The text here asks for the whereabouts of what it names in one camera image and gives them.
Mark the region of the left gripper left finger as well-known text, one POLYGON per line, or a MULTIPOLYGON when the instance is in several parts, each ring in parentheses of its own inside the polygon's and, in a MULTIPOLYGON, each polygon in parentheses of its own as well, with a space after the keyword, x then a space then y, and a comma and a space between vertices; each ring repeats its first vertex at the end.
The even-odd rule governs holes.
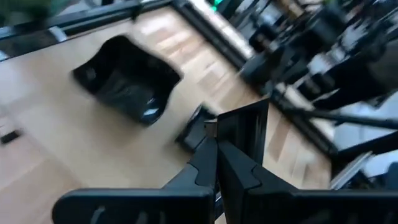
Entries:
POLYGON ((77 189, 53 206, 54 224, 214 224, 218 144, 207 138, 160 189, 77 189))

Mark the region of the black metal rig frame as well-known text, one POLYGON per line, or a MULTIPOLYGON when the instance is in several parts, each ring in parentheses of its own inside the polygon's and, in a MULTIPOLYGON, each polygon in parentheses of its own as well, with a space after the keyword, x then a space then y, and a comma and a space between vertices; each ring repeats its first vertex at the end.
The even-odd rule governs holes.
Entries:
POLYGON ((259 100, 239 77, 249 58, 246 43, 222 34, 226 21, 203 2, 153 3, 135 20, 123 4, 78 15, 70 40, 0 62, 0 123, 23 130, 12 147, 24 161, 44 158, 31 177, 46 180, 62 165, 89 187, 158 187, 188 161, 174 138, 199 104, 221 113, 259 100), (149 128, 100 105, 69 78, 119 34, 183 75, 165 114, 149 128))

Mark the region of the small black flat object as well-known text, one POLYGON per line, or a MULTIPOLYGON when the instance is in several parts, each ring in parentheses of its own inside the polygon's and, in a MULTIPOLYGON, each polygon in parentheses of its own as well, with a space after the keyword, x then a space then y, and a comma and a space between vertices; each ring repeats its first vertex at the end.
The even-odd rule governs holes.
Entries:
POLYGON ((0 131, 0 145, 6 145, 17 139, 23 134, 21 130, 15 129, 13 131, 0 131))

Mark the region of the wooden shelf with black legs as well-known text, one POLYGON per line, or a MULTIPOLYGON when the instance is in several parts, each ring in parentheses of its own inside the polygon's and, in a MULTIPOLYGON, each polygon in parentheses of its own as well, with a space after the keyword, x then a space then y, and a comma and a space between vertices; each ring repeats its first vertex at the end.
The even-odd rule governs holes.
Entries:
POLYGON ((51 209, 80 187, 160 187, 188 161, 174 143, 201 103, 225 112, 257 100, 237 71, 175 15, 141 17, 0 62, 0 224, 52 224, 51 209), (169 106, 144 128, 100 105, 71 79, 108 38, 130 35, 183 73, 169 106))

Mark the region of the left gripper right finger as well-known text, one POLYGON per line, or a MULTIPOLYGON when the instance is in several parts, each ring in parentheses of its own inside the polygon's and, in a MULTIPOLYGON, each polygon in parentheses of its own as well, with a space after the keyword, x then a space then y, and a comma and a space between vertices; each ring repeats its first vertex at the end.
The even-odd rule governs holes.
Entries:
POLYGON ((398 191, 300 190, 227 141, 217 174, 227 224, 398 224, 398 191))

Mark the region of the black wavy square bowl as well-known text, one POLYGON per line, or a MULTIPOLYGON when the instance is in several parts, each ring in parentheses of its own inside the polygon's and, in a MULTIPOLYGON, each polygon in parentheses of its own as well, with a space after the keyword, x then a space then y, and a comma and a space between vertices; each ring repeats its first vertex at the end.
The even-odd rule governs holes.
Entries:
POLYGON ((92 58, 72 70, 72 77, 100 103, 144 126, 163 115, 182 79, 166 61, 126 35, 108 39, 92 58))

